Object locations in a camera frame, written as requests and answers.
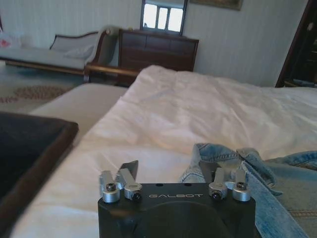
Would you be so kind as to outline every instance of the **patterned rug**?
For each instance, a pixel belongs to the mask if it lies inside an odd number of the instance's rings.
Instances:
[[[0,66],[0,111],[28,113],[82,82],[77,75]]]

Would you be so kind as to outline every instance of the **pillow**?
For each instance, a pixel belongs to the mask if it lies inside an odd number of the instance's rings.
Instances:
[[[75,59],[87,59],[93,52],[94,45],[87,45],[79,48],[74,48],[70,51],[64,53],[65,57],[75,58]]]

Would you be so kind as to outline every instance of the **denim jeans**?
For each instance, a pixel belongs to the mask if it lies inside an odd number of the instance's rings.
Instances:
[[[317,237],[317,152],[303,152],[263,161],[252,148],[236,152],[222,145],[196,144],[181,182],[205,182],[200,160],[217,162],[226,180],[246,171],[256,200],[256,226],[264,238]]]

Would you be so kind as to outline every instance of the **picture frame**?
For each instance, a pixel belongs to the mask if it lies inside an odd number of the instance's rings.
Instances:
[[[190,0],[191,3],[241,10],[243,0]]]

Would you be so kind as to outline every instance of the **wooden door frame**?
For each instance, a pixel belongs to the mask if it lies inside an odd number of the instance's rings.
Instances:
[[[288,51],[287,57],[285,59],[283,68],[281,70],[281,73],[278,77],[276,88],[284,87],[284,80],[287,72],[291,69],[292,65],[294,64],[295,56],[300,52],[301,50],[301,42],[305,39],[307,27],[309,23],[311,22],[311,17],[314,12],[314,7],[316,7],[316,0],[308,0],[306,8],[304,10],[302,19],[299,23],[299,26],[297,28],[297,31],[295,33],[293,42],[291,44],[291,47]]]
[[[0,28],[3,29],[2,28],[2,22],[1,22],[1,15],[0,15]]]

